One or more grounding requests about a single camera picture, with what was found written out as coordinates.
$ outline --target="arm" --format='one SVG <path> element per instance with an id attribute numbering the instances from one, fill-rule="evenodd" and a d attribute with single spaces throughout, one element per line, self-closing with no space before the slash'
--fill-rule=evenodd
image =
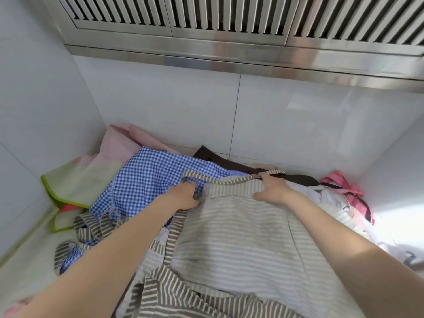
<path id="1" fill-rule="evenodd" d="M 341 224 L 281 178 L 260 174 L 265 190 L 252 197 L 290 208 L 368 318 L 424 317 L 424 280 Z"/>
<path id="2" fill-rule="evenodd" d="M 195 207 L 196 183 L 182 183 L 94 246 L 38 294 L 17 318 L 110 317 L 143 255 L 179 209 Z"/>

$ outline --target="lime green trim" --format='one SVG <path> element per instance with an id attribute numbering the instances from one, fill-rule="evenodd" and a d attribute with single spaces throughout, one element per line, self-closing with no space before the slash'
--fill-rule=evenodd
<path id="1" fill-rule="evenodd" d="M 53 190 L 51 189 L 51 187 L 50 187 L 49 183 L 47 182 L 47 179 L 45 178 L 44 175 L 41 175 L 41 181 L 43 182 L 47 192 L 49 193 L 50 197 L 52 198 L 53 202 L 56 204 L 56 206 L 58 208 L 62 208 L 63 204 L 72 204 L 72 205 L 76 205 L 76 206 L 79 206 L 79 207 L 82 207 L 82 208 L 90 208 L 90 206 L 88 206 L 88 205 L 76 203 L 76 202 L 73 202 L 73 201 L 68 201 L 68 200 L 65 200 L 63 198 L 58 197 L 53 192 Z"/>
<path id="2" fill-rule="evenodd" d="M 50 219 L 49 228 L 51 233 L 58 233 L 62 231 L 72 230 L 73 226 L 68 226 L 67 228 L 56 229 L 56 217 L 60 213 L 60 211 L 56 212 L 56 214 Z"/>

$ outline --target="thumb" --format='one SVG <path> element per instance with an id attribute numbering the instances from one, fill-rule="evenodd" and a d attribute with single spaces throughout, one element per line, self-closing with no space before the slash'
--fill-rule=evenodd
<path id="1" fill-rule="evenodd" d="M 252 198 L 257 201 L 265 201 L 264 192 L 256 192 L 252 194 Z"/>

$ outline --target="stainless steel range hood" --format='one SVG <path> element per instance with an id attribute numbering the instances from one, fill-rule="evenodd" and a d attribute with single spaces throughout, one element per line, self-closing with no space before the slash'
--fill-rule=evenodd
<path id="1" fill-rule="evenodd" d="M 424 0 L 30 0 L 75 55 L 424 92 Z"/>

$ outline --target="pile of clothes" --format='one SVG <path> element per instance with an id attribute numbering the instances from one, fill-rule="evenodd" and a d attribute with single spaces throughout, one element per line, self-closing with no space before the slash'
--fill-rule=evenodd
<path id="1" fill-rule="evenodd" d="M 251 198 L 263 190 L 256 174 L 268 172 L 370 239 L 374 219 L 363 193 L 340 172 L 320 184 L 263 167 L 226 160 L 204 146 L 184 156 L 133 125 L 110 126 L 98 154 L 42 177 L 59 208 L 86 209 L 74 220 L 77 240 L 57 247 L 56 273 L 189 178 L 198 184 L 200 205 L 178 211 L 161 229 L 115 317 L 363 317 L 293 213 Z"/>

